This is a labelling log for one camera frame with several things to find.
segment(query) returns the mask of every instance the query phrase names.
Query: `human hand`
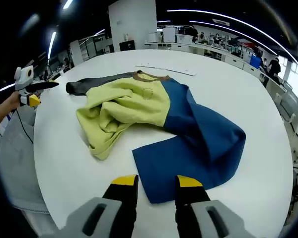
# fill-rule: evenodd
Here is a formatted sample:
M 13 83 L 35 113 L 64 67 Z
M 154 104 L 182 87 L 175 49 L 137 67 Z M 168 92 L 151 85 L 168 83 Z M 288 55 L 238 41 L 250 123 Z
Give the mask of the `human hand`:
M 8 97 L 7 101 L 11 111 L 17 109 L 20 107 L 19 93 L 17 91 L 13 92 L 10 97 Z

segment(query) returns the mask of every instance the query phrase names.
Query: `dark gray sleeve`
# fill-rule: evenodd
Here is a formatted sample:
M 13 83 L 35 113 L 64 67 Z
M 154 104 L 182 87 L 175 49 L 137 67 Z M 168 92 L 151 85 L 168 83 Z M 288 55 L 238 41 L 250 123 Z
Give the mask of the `dark gray sleeve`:
M 105 83 L 115 81 L 120 78 L 130 78 L 133 76 L 133 72 L 121 73 L 113 76 L 107 76 L 104 78 L 84 78 L 75 83 L 67 83 L 66 91 L 69 94 L 76 96 L 85 95 L 90 88 L 101 86 Z

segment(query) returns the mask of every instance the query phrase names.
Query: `white pillar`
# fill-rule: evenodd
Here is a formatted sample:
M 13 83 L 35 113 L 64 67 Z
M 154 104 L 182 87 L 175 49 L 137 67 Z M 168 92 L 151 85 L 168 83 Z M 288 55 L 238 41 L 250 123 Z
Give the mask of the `white pillar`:
M 136 50 L 147 49 L 148 33 L 157 32 L 155 0 L 119 0 L 108 10 L 115 52 L 120 51 L 119 43 L 126 34 L 135 41 Z
M 292 68 L 292 62 L 289 60 L 289 61 L 287 61 L 287 66 L 286 66 L 283 80 L 285 80 L 285 81 L 288 80 L 291 68 Z
M 74 66 L 77 66 L 80 63 L 83 63 L 84 60 L 83 60 L 83 57 L 81 56 L 81 51 L 80 51 L 78 40 L 70 43 L 70 49 L 71 49 L 72 60 L 73 60 Z

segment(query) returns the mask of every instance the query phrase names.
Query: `white box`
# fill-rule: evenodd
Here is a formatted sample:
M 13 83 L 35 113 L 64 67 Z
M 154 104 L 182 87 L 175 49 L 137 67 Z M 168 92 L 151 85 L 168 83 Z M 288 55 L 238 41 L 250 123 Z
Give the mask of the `white box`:
M 165 27 L 163 29 L 163 42 L 175 42 L 175 27 Z
M 148 42 L 154 43 L 160 41 L 160 32 L 152 32 L 148 34 Z
M 190 45 L 192 44 L 192 39 L 193 36 L 177 34 L 177 43 Z

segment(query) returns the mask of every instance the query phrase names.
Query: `cable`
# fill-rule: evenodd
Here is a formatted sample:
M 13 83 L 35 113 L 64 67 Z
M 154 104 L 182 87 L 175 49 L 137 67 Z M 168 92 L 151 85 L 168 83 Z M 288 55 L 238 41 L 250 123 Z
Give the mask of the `cable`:
M 24 130 L 24 133 L 26 134 L 26 136 L 29 138 L 29 140 L 30 140 L 30 141 L 32 142 L 32 144 L 33 144 L 33 140 L 31 140 L 30 136 L 28 135 L 28 133 L 26 133 L 26 131 L 25 131 L 24 127 L 23 127 L 23 123 L 22 123 L 22 121 L 21 121 L 21 117 L 20 117 L 19 112 L 18 112 L 17 109 L 16 109 L 16 113 L 18 114 L 18 117 L 19 117 L 21 126 L 22 126 L 22 128 L 23 128 L 23 130 Z

